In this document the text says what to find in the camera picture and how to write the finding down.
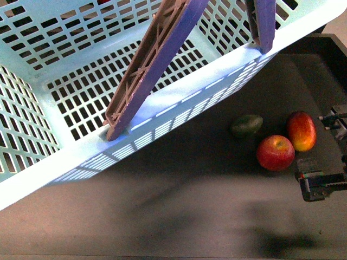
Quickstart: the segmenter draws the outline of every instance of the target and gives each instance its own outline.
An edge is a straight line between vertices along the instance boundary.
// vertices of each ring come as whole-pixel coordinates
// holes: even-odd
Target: light blue plastic basket
[[[345,0],[277,0],[273,49],[251,43],[243,0],[211,0],[131,124],[107,142],[106,107],[160,0],[0,0],[0,210],[88,179],[241,89]]]

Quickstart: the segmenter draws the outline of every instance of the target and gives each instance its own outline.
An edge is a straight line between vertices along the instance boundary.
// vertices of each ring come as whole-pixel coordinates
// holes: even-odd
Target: green avocado
[[[262,121],[259,115],[243,115],[233,122],[230,130],[237,138],[247,138],[260,129]]]

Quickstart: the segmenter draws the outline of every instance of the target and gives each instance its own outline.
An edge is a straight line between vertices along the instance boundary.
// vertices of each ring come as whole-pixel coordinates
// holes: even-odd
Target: apple
[[[293,162],[295,150],[292,143],[282,135],[271,135],[260,142],[256,158],[269,171],[282,171]]]

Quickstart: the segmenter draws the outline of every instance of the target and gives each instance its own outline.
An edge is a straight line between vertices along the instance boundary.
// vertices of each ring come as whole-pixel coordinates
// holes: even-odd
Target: dark gray surface
[[[296,158],[340,172],[317,117],[346,102],[319,56],[278,55],[238,93],[98,176],[1,211],[0,254],[346,259],[347,192],[306,203],[294,165],[268,174],[255,158],[263,137],[305,110],[318,140]],[[235,140],[228,126],[249,113],[264,127]]]

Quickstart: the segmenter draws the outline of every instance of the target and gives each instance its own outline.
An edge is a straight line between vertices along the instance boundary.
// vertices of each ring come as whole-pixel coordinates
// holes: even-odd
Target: basket handle
[[[106,109],[108,141],[127,127],[192,31],[209,0],[163,0]]]
[[[246,0],[246,6],[252,38],[267,53],[275,38],[276,0]]]

